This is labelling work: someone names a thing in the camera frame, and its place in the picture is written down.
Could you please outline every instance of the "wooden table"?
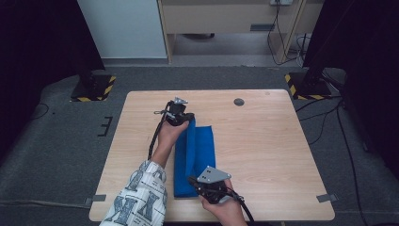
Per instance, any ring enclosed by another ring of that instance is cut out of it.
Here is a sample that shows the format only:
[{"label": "wooden table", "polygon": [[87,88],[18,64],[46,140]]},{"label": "wooden table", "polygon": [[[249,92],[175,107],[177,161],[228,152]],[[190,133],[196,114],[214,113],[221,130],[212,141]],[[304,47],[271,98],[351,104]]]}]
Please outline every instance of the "wooden table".
[{"label": "wooden table", "polygon": [[[283,89],[132,91],[120,115],[89,217],[101,221],[131,173],[146,160],[160,115],[175,96],[189,102],[185,112],[197,126],[212,125],[216,167],[232,175],[234,189],[246,200],[255,220],[331,220],[326,194],[290,96]],[[234,99],[245,101],[242,106]],[[168,221],[216,221],[194,200],[173,197],[174,152],[166,171]]]}]

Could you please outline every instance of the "white cabinet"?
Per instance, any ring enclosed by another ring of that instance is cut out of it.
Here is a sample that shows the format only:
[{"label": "white cabinet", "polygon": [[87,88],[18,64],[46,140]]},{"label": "white cabinet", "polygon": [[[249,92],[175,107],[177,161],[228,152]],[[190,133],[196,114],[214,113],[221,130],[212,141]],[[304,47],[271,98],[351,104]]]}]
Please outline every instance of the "white cabinet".
[{"label": "white cabinet", "polygon": [[78,0],[101,58],[167,58],[156,0]]}]

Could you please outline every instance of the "blue cloth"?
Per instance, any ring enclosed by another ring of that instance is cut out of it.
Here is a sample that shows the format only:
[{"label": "blue cloth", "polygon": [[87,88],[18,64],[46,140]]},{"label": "blue cloth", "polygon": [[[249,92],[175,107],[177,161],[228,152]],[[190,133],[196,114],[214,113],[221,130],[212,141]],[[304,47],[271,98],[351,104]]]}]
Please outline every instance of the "blue cloth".
[{"label": "blue cloth", "polygon": [[191,198],[198,194],[187,178],[199,177],[207,166],[215,168],[215,144],[211,126],[196,127],[196,120],[190,121],[175,145],[174,197]]}]

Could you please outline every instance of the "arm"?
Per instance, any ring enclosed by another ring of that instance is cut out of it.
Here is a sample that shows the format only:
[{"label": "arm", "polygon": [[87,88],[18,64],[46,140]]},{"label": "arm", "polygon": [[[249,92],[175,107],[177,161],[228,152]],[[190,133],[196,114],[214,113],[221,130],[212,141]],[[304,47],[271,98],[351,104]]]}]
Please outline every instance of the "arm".
[{"label": "arm", "polygon": [[[226,187],[232,189],[230,180],[225,180],[225,184]],[[228,199],[219,204],[210,204],[202,196],[199,196],[199,199],[202,207],[215,215],[223,226],[247,226],[241,205],[234,199]]]},{"label": "arm", "polygon": [[184,131],[187,126],[188,121],[185,121],[180,126],[172,126],[167,121],[164,121],[158,135],[158,147],[156,147],[151,161],[165,168],[173,145],[176,143],[180,133]]},{"label": "arm", "polygon": [[115,198],[101,226],[161,225],[168,194],[165,188],[165,165],[171,149],[188,121],[171,126],[166,121],[158,134],[158,147],[150,161],[144,161]]}]

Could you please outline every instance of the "patterned sleeve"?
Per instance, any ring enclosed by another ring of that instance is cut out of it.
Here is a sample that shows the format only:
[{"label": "patterned sleeve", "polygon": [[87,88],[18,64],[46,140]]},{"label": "patterned sleeve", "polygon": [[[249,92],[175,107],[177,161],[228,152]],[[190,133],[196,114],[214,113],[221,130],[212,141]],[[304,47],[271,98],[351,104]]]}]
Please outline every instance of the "patterned sleeve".
[{"label": "patterned sleeve", "polygon": [[161,166],[152,161],[143,162],[115,198],[100,225],[162,225],[168,199],[166,179],[167,175]]}]

